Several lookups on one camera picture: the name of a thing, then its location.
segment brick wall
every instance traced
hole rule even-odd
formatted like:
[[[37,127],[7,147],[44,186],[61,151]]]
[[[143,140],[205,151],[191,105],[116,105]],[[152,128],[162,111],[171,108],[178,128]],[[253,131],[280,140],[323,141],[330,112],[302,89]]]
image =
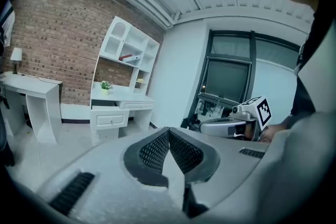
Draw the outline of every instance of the brick wall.
[[[163,41],[164,30],[124,0],[13,0],[12,5],[15,23],[4,71],[13,68],[13,47],[22,48],[18,71],[63,81],[62,103],[89,104],[99,49],[114,16]],[[128,66],[104,60],[99,66],[98,81],[128,85]]]

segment desk drawer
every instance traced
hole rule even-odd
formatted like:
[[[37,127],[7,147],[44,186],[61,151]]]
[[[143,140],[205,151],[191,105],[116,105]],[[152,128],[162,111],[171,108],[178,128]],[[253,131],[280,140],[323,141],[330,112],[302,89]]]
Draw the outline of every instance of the desk drawer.
[[[129,114],[129,110],[121,110],[118,106],[92,106],[90,111],[91,130],[125,127]]]
[[[153,109],[154,103],[121,101],[117,102],[117,105],[120,107],[120,109],[147,110],[147,109]]]

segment red book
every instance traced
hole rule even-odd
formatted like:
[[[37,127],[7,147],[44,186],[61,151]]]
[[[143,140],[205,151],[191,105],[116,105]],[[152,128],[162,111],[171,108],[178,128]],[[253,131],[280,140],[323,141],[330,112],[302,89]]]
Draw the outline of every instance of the red book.
[[[131,54],[121,56],[121,57],[119,57],[119,61],[121,61],[122,59],[128,58],[128,57],[131,57],[131,56],[132,56]]]

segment lamp shade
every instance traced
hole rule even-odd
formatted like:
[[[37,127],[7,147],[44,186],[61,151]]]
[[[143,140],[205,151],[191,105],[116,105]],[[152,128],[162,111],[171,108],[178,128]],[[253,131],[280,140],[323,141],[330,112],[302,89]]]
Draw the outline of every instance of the lamp shade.
[[[22,61],[22,49],[14,48],[10,58],[12,61]]]

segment white wall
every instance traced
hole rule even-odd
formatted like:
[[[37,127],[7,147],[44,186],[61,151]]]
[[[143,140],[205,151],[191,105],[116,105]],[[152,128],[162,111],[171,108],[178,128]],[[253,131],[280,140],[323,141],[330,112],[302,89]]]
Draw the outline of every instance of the white wall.
[[[253,30],[298,45],[302,45],[307,37],[307,33],[284,24],[249,17],[227,16],[175,25],[165,35],[149,90],[149,96],[155,100],[151,119],[154,125],[180,126],[187,117],[201,74],[210,29]]]
[[[180,127],[201,74],[207,35],[202,20],[166,32],[148,93],[155,100],[151,122],[157,127]]]
[[[282,122],[292,109],[297,78],[286,67],[257,59],[252,97],[264,95],[272,114],[269,124]]]

